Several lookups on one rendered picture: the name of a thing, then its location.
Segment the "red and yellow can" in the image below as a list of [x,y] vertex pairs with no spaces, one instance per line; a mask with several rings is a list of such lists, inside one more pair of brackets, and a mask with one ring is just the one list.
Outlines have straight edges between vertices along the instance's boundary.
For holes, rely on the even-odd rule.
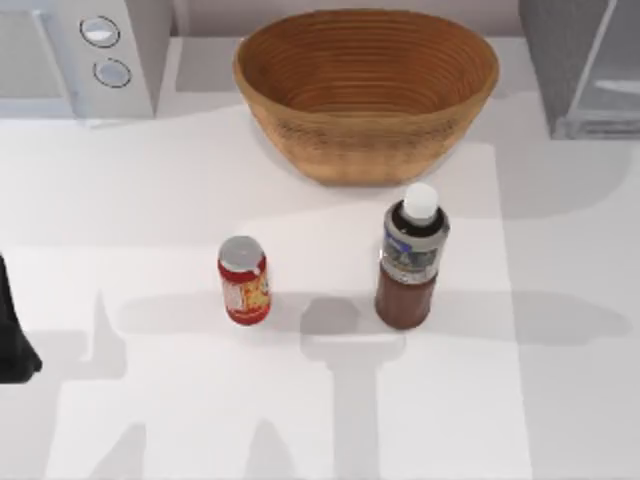
[[218,251],[218,272],[228,316],[242,326],[256,325],[271,309],[267,257],[251,236],[226,239]]

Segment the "brown bottle with white cap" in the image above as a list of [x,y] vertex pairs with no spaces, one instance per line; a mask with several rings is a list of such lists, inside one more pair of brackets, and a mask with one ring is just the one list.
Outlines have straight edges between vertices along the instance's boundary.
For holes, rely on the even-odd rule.
[[436,190],[410,185],[384,215],[375,308],[396,330],[420,326],[429,315],[450,221]]

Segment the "brown woven basket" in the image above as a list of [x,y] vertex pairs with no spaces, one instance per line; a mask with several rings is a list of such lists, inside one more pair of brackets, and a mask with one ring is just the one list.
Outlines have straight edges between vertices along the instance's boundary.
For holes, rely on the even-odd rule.
[[318,10],[243,39],[235,83],[273,147],[323,185],[390,186],[445,157],[497,85],[481,35],[424,13]]

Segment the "small microwave knob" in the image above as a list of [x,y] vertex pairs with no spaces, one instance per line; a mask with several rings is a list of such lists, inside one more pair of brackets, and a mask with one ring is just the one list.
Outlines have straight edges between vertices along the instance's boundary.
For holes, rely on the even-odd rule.
[[103,86],[112,89],[126,87],[132,80],[130,68],[120,60],[107,58],[93,64],[94,78]]

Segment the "large microwave knob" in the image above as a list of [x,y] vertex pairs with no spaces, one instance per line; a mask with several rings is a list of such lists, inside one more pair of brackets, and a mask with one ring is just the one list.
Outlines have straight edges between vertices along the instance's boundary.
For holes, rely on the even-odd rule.
[[111,48],[119,42],[121,37],[118,25],[105,16],[81,20],[79,32],[85,42],[96,48]]

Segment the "pale microwave oven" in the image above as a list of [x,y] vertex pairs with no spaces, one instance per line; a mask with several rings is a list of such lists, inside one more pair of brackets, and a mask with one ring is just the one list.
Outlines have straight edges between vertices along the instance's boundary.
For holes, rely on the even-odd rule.
[[[79,23],[105,16],[121,37],[96,48]],[[0,119],[137,120],[155,116],[173,25],[172,0],[0,0]],[[93,64],[131,70],[124,88],[100,84]]]

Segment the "grey cabinet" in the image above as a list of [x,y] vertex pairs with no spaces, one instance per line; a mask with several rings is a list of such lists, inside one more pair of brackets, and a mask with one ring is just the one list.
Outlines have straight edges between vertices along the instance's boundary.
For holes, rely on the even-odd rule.
[[519,0],[550,136],[640,140],[640,0]]

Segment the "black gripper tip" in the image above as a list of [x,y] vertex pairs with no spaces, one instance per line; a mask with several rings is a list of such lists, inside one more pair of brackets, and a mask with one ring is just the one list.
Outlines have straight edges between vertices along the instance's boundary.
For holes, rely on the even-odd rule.
[[0,384],[24,384],[42,370],[43,362],[25,335],[0,254]]

